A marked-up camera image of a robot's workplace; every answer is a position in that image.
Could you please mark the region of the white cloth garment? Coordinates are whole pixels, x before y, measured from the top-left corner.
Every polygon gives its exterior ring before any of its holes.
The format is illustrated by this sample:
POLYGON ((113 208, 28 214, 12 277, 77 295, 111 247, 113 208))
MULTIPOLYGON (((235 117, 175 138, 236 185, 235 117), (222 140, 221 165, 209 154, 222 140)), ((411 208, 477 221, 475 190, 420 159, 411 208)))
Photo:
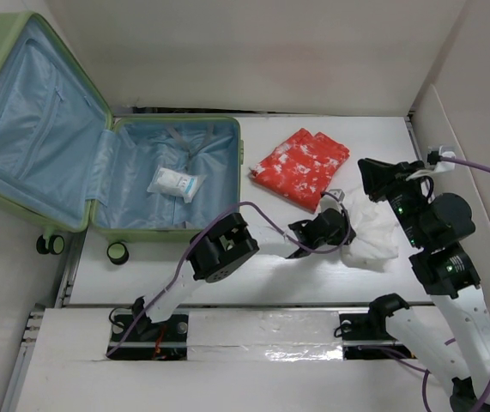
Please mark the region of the white cloth garment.
POLYGON ((386 203, 374 203, 359 186, 347 192, 344 206, 348 211, 355 237, 341 248, 341 257, 348 267, 381 270, 386 263, 399 257, 394 240, 396 217, 386 203))

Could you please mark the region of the orange white tie-dye shorts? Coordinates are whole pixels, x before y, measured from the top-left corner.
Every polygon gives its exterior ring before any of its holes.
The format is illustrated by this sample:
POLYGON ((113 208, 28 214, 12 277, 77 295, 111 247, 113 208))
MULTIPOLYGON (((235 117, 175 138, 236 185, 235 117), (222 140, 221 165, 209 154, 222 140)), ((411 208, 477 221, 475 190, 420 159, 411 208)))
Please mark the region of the orange white tie-dye shorts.
POLYGON ((311 213, 348 160, 349 149, 323 132, 301 128, 250 170, 251 180, 311 213))

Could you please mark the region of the white cotton pads packet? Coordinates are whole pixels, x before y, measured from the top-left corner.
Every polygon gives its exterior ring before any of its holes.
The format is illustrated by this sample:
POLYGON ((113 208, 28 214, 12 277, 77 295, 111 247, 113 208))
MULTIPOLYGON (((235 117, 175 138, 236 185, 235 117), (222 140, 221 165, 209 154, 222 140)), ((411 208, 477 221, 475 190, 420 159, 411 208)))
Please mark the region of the white cotton pads packet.
POLYGON ((190 175, 158 167, 147 192, 180 197, 185 203, 191 203, 205 179, 205 175, 190 175))

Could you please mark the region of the green hard-shell suitcase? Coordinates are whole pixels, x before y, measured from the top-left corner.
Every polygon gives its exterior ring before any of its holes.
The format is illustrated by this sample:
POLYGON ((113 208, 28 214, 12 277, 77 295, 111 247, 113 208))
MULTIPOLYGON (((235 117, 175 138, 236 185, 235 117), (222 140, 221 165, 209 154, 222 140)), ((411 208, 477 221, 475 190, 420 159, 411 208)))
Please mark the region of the green hard-shell suitcase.
POLYGON ((116 118, 44 17, 0 13, 0 208, 41 228, 39 253, 89 228, 187 241, 238 202, 242 162, 236 119, 116 118), (185 203, 147 192, 158 167, 206 179, 185 203))

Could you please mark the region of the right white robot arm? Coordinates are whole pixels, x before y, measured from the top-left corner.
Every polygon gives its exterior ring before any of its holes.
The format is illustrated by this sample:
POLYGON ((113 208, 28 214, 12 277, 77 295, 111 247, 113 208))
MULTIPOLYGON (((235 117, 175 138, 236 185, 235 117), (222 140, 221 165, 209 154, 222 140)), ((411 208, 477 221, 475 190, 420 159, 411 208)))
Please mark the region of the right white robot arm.
POLYGON ((475 232, 469 204, 454 193, 428 199, 421 180, 455 165, 450 154, 432 152, 426 161, 390 164, 358 162, 365 194, 386 201, 411 246, 409 261, 416 279, 448 324, 456 345, 450 347, 416 317, 398 294, 369 305, 366 327, 376 337, 394 337, 438 380, 454 411, 490 411, 490 314, 481 278, 461 240, 475 232))

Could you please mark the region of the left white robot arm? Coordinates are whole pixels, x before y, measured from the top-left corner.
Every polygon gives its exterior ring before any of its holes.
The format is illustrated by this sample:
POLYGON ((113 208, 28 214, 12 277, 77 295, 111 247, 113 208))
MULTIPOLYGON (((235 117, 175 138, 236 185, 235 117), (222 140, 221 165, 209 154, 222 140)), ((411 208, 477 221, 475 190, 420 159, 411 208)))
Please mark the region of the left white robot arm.
POLYGON ((232 213, 192 238, 190 251, 165 285, 135 300, 131 329, 144 342, 156 338, 195 290, 228 278, 257 253, 300 259, 337 251, 354 237, 343 207, 325 209, 314 219, 296 221, 286 229, 272 223, 250 225, 240 213, 232 213))

